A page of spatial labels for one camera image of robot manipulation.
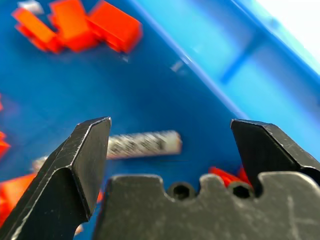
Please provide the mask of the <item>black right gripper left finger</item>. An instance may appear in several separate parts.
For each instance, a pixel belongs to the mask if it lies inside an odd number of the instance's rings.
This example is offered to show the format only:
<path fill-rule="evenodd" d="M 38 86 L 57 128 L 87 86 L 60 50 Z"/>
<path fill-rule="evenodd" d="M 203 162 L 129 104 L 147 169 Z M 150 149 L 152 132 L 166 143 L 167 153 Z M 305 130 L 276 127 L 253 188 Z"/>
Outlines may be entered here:
<path fill-rule="evenodd" d="M 0 240 L 74 240 L 97 205 L 111 125 L 110 117 L 99 117 L 75 127 L 0 227 Z"/>

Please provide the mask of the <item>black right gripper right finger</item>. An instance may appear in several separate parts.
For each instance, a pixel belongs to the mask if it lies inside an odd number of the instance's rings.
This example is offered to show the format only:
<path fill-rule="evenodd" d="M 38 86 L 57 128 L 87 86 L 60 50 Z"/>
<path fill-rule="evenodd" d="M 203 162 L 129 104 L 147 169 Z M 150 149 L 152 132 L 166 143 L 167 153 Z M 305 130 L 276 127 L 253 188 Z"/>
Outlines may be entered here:
<path fill-rule="evenodd" d="M 258 187 L 264 172 L 298 172 L 320 186 L 320 162 L 272 123 L 233 119 L 230 123 L 249 182 Z"/>

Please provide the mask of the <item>blue plastic bin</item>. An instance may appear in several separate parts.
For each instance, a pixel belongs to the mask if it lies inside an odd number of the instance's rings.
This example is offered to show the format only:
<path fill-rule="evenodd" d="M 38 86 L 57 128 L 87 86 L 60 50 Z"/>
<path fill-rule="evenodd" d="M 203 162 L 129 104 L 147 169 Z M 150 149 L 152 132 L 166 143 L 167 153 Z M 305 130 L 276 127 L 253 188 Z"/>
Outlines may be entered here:
<path fill-rule="evenodd" d="M 272 123 L 320 161 L 320 64 L 307 66 L 244 8 L 250 0 L 109 0 L 142 23 L 129 54 L 105 44 L 43 52 L 0 0 L 0 181 L 31 172 L 77 124 L 111 117 L 111 134 L 175 130 L 182 152 L 109 161 L 106 175 L 156 174 L 198 185 L 241 160 L 232 119 Z"/>

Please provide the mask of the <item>orange plastic block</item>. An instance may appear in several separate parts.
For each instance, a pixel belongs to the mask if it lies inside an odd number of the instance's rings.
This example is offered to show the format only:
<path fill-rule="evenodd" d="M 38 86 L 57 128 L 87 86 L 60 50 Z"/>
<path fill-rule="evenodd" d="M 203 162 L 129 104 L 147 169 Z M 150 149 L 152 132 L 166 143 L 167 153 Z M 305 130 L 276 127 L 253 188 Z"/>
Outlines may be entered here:
<path fill-rule="evenodd" d="M 81 52 L 98 44 L 81 0 L 56 0 L 51 2 L 49 7 L 50 20 L 65 47 L 74 52 Z"/>
<path fill-rule="evenodd" d="M 100 0 L 87 15 L 98 37 L 116 52 L 128 54 L 143 36 L 142 24 L 105 0 Z"/>
<path fill-rule="evenodd" d="M 15 28 L 35 47 L 43 52 L 55 54 L 62 50 L 63 46 L 58 35 L 32 12 L 24 8 L 17 8 L 12 16 L 17 21 Z"/>
<path fill-rule="evenodd" d="M 7 135 L 0 131 L 0 160 L 6 155 L 11 148 L 11 145 L 7 142 Z"/>
<path fill-rule="evenodd" d="M 31 173 L 0 182 L 0 227 L 36 175 L 36 173 Z"/>
<path fill-rule="evenodd" d="M 251 186 L 251 183 L 247 177 L 247 174 L 243 168 L 243 166 L 240 167 L 240 169 L 237 171 L 236 175 L 233 175 L 227 171 L 224 171 L 220 168 L 217 168 L 215 166 L 212 166 L 208 170 L 209 174 L 215 174 L 222 178 L 224 185 L 228 187 L 231 183 L 246 183 L 249 186 Z"/>

